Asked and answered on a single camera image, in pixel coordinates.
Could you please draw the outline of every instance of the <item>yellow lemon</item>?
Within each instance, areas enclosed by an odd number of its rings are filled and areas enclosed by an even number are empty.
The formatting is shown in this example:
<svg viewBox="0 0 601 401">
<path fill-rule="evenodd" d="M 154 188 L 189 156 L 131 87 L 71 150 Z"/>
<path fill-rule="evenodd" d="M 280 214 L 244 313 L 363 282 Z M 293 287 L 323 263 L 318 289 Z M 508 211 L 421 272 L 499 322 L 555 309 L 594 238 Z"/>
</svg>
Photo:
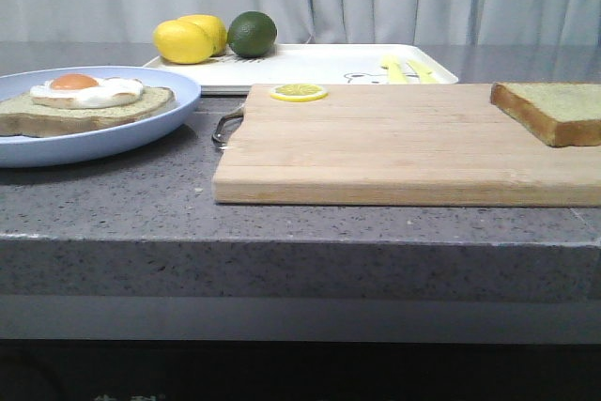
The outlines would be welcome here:
<svg viewBox="0 0 601 401">
<path fill-rule="evenodd" d="M 213 40 L 201 27 L 187 21 L 169 20 L 157 25 L 152 42 L 161 56 L 173 63 L 193 65 L 213 54 Z"/>
<path fill-rule="evenodd" d="M 270 90 L 270 95 L 278 100 L 289 102 L 308 102 L 328 96 L 328 90 L 321 85 L 313 84 L 288 84 L 275 86 Z"/>
<path fill-rule="evenodd" d="M 209 14 L 189 14 L 178 18 L 180 21 L 188 21 L 202 27 L 207 35 L 213 39 L 213 55 L 218 55 L 225 50 L 227 43 L 227 30 L 225 24 L 217 16 Z"/>
</svg>

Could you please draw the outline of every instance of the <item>white tray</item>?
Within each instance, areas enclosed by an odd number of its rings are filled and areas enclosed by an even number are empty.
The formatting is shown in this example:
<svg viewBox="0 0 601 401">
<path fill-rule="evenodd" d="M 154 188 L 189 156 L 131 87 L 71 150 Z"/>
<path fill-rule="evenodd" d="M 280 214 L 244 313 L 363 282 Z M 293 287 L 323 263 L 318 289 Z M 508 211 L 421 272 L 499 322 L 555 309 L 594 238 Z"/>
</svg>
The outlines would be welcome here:
<svg viewBox="0 0 601 401">
<path fill-rule="evenodd" d="M 385 54 L 398 56 L 410 83 L 419 79 L 404 64 L 408 59 L 425 63 L 441 84 L 458 81 L 419 48 L 402 44 L 277 44 L 262 58 L 240 58 L 227 49 L 198 65 L 177 65 L 157 56 L 144 66 L 186 75 L 203 87 L 203 94 L 245 95 L 254 84 L 386 84 L 386 70 L 379 66 Z"/>
</svg>

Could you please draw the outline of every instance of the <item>granite countertop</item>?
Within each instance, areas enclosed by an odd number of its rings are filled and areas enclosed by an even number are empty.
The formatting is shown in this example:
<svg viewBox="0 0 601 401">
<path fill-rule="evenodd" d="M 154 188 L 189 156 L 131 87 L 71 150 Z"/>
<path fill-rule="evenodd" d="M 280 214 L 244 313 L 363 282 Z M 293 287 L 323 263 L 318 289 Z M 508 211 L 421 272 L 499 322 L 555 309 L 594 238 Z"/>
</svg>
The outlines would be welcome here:
<svg viewBox="0 0 601 401">
<path fill-rule="evenodd" d="M 595 47 L 423 46 L 460 83 L 601 81 Z M 0 43 L 0 75 L 141 66 L 148 44 Z M 601 298 L 599 208 L 226 206 L 204 97 L 155 143 L 0 169 L 0 297 L 566 303 Z"/>
</svg>

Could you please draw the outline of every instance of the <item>lemon slice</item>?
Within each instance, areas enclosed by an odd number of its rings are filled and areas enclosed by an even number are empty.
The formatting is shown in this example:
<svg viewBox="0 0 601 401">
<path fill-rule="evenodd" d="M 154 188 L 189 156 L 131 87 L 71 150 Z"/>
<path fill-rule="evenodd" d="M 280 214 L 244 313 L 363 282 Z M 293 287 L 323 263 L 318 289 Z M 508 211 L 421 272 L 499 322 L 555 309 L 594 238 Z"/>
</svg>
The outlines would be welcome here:
<svg viewBox="0 0 601 401">
<path fill-rule="evenodd" d="M 278 100 L 289 102 L 308 102 L 328 96 L 328 90 L 320 85 L 313 84 L 288 84 L 275 86 L 270 90 L 270 95 Z"/>
</svg>

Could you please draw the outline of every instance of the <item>slice of bread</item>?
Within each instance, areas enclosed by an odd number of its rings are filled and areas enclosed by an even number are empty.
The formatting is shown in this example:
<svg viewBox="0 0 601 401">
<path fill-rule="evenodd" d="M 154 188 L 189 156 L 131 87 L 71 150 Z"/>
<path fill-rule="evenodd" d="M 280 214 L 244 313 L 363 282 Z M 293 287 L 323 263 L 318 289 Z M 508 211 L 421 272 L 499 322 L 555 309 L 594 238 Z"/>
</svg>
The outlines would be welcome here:
<svg viewBox="0 0 601 401">
<path fill-rule="evenodd" d="M 551 147 L 601 145 L 601 85 L 495 83 L 490 101 Z"/>
<path fill-rule="evenodd" d="M 128 105 L 94 109 L 66 109 L 37 105 L 29 93 L 0 100 L 0 136 L 58 136 L 98 131 L 129 124 L 169 110 L 171 89 L 145 86 L 140 100 Z"/>
</svg>

